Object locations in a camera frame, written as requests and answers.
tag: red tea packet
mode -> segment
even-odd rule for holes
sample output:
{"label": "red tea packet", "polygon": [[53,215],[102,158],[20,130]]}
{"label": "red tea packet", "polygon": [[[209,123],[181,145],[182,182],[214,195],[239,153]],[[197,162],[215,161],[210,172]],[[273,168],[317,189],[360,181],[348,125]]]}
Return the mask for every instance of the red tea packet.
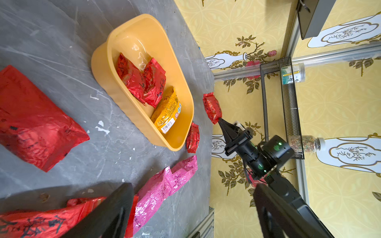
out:
{"label": "red tea packet", "polygon": [[48,172],[89,136],[25,75],[0,71],[0,144]]}
{"label": "red tea packet", "polygon": [[156,108],[163,97],[166,81],[165,70],[160,66],[156,59],[152,58],[147,64],[144,69],[144,79],[146,82],[144,99],[149,105]]}
{"label": "red tea packet", "polygon": [[144,89],[146,83],[142,77],[140,70],[129,61],[122,53],[118,57],[117,73],[131,94],[144,105],[146,101],[144,99]]}
{"label": "red tea packet", "polygon": [[126,233],[124,234],[124,238],[131,238],[134,236],[134,217],[136,205],[138,204],[139,196],[135,195],[134,200],[132,202],[132,208],[130,211],[130,217],[128,218]]}
{"label": "red tea packet", "polygon": [[204,101],[204,108],[209,119],[213,124],[218,123],[218,119],[222,117],[222,111],[213,92],[204,94],[202,100]]}
{"label": "red tea packet", "polygon": [[[67,201],[66,208],[50,211],[13,211],[0,215],[1,238],[58,238],[90,214],[106,197],[75,198]],[[124,238],[133,236],[138,196],[134,196]]]}
{"label": "red tea packet", "polygon": [[186,146],[188,153],[196,153],[197,147],[199,146],[200,142],[200,131],[199,126],[192,122],[192,125],[190,126],[187,140],[186,140]]}

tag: clear plastic bottle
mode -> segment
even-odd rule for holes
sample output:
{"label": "clear plastic bottle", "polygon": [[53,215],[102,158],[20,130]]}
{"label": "clear plastic bottle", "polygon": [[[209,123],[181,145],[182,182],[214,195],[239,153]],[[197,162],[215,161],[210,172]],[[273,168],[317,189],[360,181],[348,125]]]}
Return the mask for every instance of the clear plastic bottle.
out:
{"label": "clear plastic bottle", "polygon": [[[302,152],[302,143],[300,136],[289,136],[289,144],[295,152]],[[304,152],[314,153],[317,150],[325,150],[324,138],[315,138],[313,136],[302,136]]]}

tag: red plastic bag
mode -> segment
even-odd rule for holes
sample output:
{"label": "red plastic bag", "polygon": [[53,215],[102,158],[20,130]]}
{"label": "red plastic bag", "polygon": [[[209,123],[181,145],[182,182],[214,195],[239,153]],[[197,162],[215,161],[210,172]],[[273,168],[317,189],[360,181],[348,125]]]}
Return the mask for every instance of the red plastic bag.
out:
{"label": "red plastic bag", "polygon": [[199,146],[200,142],[200,131],[199,126],[192,122],[192,125],[190,126],[187,140],[186,140],[186,146],[188,153],[196,153],[197,147]]}
{"label": "red plastic bag", "polygon": [[122,53],[118,57],[117,73],[131,94],[144,105],[146,101],[144,99],[144,89],[146,83],[142,77],[140,70],[129,61]]}
{"label": "red plastic bag", "polygon": [[204,94],[202,100],[204,101],[204,108],[209,119],[213,122],[213,124],[218,123],[218,119],[222,117],[222,111],[216,97],[213,95],[213,92]]}
{"label": "red plastic bag", "polygon": [[0,71],[0,144],[10,152],[48,172],[89,139],[20,71],[11,65]]}
{"label": "red plastic bag", "polygon": [[165,86],[165,70],[160,66],[156,59],[152,58],[144,69],[144,79],[146,81],[146,88],[144,90],[145,101],[157,107],[163,97]]}
{"label": "red plastic bag", "polygon": [[94,210],[105,197],[86,198],[77,205],[46,212],[14,211],[0,215],[1,238],[58,238]]}

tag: barcode label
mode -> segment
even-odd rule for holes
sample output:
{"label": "barcode label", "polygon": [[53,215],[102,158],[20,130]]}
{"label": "barcode label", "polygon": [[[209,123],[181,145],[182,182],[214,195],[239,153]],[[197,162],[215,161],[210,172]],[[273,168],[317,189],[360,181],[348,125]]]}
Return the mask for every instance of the barcode label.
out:
{"label": "barcode label", "polygon": [[169,120],[169,122],[167,122],[167,124],[165,124],[165,126],[163,126],[162,132],[164,134],[166,134],[168,132],[168,130],[171,128],[171,126],[173,125],[173,123],[174,123],[174,119],[171,118],[171,120]]}

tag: wire mesh rack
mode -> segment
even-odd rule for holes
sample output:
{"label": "wire mesh rack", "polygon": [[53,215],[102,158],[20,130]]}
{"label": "wire mesh rack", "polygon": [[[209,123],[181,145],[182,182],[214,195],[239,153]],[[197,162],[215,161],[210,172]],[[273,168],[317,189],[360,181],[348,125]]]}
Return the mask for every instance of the wire mesh rack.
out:
{"label": "wire mesh rack", "polygon": [[[262,84],[262,98],[263,98],[263,115],[264,115],[264,134],[265,140],[269,140],[269,127],[267,121],[267,101],[266,101],[266,88],[265,80],[263,80],[266,74],[281,71],[282,67],[291,66],[291,72],[294,78],[294,70],[292,69],[292,62],[290,57],[281,58],[266,64],[260,65],[261,70],[261,84]],[[290,136],[300,136],[302,142],[300,120],[298,111],[298,102],[296,99],[295,83],[282,84],[282,74],[280,76],[280,84],[282,89],[283,100],[283,114],[285,119],[286,137],[287,142],[290,142]],[[302,152],[295,152],[294,159],[304,159],[303,142]]]}

